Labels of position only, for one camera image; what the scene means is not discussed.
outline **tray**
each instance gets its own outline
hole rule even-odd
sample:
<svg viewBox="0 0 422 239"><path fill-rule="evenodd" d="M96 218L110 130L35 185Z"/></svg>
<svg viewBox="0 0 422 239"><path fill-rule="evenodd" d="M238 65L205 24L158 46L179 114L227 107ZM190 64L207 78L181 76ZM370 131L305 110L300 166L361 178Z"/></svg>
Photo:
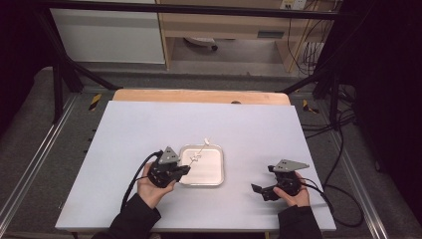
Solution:
<svg viewBox="0 0 422 239"><path fill-rule="evenodd" d="M200 156L192 162L192 157L195 155ZM180 179L180 183L189 186L218 186L223 183L224 159L223 150L220 146L215 144L205 146L203 144L189 144L180 149L179 156L180 165L190 164L191 166L189 173Z"/></svg>

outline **forearm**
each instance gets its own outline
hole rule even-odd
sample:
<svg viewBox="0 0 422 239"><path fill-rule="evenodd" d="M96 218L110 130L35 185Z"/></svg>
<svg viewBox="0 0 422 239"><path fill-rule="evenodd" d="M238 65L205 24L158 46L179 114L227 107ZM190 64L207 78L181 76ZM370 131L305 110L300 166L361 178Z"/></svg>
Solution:
<svg viewBox="0 0 422 239"><path fill-rule="evenodd" d="M97 233L93 239L147 238L150 229L160 218L156 209L150 209L137 194L134 194L114 219L109 230Z"/></svg>
<svg viewBox="0 0 422 239"><path fill-rule="evenodd" d="M309 206L292 206L279 213L280 239L322 238Z"/></svg>

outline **white tabletop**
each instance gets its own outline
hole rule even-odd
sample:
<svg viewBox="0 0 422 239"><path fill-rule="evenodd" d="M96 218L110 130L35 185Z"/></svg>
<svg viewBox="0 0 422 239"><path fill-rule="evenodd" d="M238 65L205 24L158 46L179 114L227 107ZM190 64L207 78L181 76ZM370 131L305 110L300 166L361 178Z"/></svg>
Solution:
<svg viewBox="0 0 422 239"><path fill-rule="evenodd" d="M287 204L264 201L251 183L276 184L267 166L283 158L308 163L299 173L320 188L294 107L109 102L56 227L108 228L145 158L168 145L178 153L204 137L223 150L224 182L214 188L176 184L157 206L162 218L154 231L278 230L277 214ZM309 192L319 228L335 230L325 202Z"/></svg>

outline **floor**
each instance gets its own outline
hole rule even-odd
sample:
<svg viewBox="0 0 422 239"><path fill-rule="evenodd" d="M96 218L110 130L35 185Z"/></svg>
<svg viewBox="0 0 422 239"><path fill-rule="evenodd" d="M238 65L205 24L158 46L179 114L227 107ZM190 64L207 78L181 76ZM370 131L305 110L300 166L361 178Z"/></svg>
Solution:
<svg viewBox="0 0 422 239"><path fill-rule="evenodd" d="M134 68L133 65L88 65L106 80L127 88L273 92L299 81L308 72L285 73L280 57L275 54L275 44L271 41L218 40L217 44L219 49L213 52L178 39L173 64L168 71L162 66L136 65ZM67 232L55 229L54 225L90 147L90 138L95 135L106 102L112 98L112 92L84 79L86 89L82 94L65 94L68 99L74 99L73 109L63 127L54 128L51 124L54 108L51 82L50 71L37 75L26 103L0 139L0 205L10 205L8 199L16 192L14 189L20 185L21 176L26 173L28 165L34 165L34 155L39 155L43 162L31 168L35 175L30 175L32 180L27 183L29 185L21 188L21 200L15 201L16 207L11 207L10 211L5 211L9 207L3 207L0 213L0 226L4 229L0 233L5 233L3 238L72 238ZM309 84L290 95L304 128L305 124L326 124L326 101L313 99L313 87L313 84ZM352 92L349 88L342 90ZM102 98L95 111L88 111L97 93L102 93ZM306 111L304 100L309 104ZM341 103L339 109L345 111L348 107L349 103ZM51 129L59 132L53 138L53 144L48 145L46 151L37 151ZM346 162L350 159L376 214L367 214L366 220L357 227L338 223L337 230L324 232L324 237L422 238L421 226L389 176L375 170L374 160L358 124L350 123L342 128L342 132L345 151L330 184L355 197L359 196L361 192L356 192L353 186L356 184L355 178L347 173L349 165ZM310 136L314 132L305 131L304 134ZM328 131L308 139L320 180L326 178L338 155L338 136L338 132ZM355 223L360 219L358 207L349 197L332 188L328 188L326 193L332 198L336 209L333 214L335 218L346 223ZM4 220L6 214L13 217ZM373 225L370 218L374 216L379 218L384 235L371 232Z"/></svg>

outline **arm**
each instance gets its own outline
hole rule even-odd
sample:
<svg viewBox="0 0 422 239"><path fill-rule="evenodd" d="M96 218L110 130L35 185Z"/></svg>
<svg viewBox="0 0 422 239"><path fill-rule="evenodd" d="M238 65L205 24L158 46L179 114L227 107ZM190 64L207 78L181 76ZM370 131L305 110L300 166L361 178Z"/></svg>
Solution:
<svg viewBox="0 0 422 239"><path fill-rule="evenodd" d="M310 195L302 185L296 196L291 196L279 187L274 192L289 205L288 209L279 213L280 239L318 239L322 238L317 221L310 207Z"/></svg>
<svg viewBox="0 0 422 239"><path fill-rule="evenodd" d="M147 175L147 164L142 177ZM147 178L137 182L137 193L127 201L126 207L117 215L108 231L94 235L93 239L140 239L147 238L149 231L161 218L155 206L161 198L173 190L175 181L166 188L158 188Z"/></svg>

